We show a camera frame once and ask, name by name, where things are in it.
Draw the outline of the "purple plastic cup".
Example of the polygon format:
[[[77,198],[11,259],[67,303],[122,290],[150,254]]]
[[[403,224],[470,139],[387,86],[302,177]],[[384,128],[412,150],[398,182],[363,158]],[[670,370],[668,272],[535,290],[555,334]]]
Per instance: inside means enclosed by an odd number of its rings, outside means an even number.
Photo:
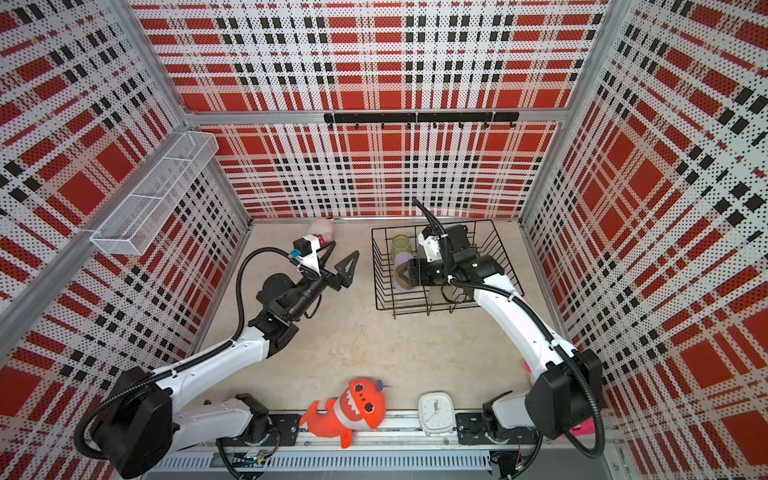
[[[392,285],[395,293],[404,293],[413,289],[410,282],[410,262],[412,259],[413,254],[400,254],[393,261]]]

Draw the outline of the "bright green plastic cup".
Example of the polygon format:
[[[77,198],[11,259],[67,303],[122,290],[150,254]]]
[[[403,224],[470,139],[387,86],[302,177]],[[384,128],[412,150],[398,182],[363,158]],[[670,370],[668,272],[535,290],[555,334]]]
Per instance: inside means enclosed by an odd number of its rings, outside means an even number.
[[[391,241],[392,259],[395,260],[400,254],[411,255],[413,253],[411,239],[403,234],[395,235]]]

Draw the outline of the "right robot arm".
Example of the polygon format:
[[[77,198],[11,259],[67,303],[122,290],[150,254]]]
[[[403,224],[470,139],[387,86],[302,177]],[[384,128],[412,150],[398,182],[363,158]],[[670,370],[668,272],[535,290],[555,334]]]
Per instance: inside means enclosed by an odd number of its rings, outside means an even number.
[[[586,457],[600,458],[606,435],[597,355],[577,349],[547,325],[502,265],[472,245],[463,225],[447,228],[420,200],[412,204],[428,223],[417,240],[423,253],[400,267],[398,277],[412,288],[450,286],[465,294],[501,327],[528,365],[526,393],[506,393],[485,404],[490,428],[533,427],[542,438],[564,437]]]

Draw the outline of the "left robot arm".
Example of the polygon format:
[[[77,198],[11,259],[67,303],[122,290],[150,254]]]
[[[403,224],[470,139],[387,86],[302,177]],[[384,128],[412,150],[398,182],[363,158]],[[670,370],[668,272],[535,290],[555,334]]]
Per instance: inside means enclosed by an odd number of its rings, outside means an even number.
[[[76,450],[86,458],[108,461],[122,478],[132,479],[169,454],[208,440],[218,447],[229,438],[252,444],[279,441],[280,430],[268,408],[250,394],[194,409],[187,406],[210,387],[283,350],[298,333],[299,321],[315,315],[326,289],[352,285],[360,253],[353,251],[328,270],[335,246],[301,238],[290,252],[261,247],[249,253],[244,264],[276,254],[297,267],[300,280],[284,273],[269,276],[257,294],[262,309],[248,320],[242,289],[246,268],[239,267],[235,333],[174,364],[123,372],[107,398],[79,420],[73,434]]]

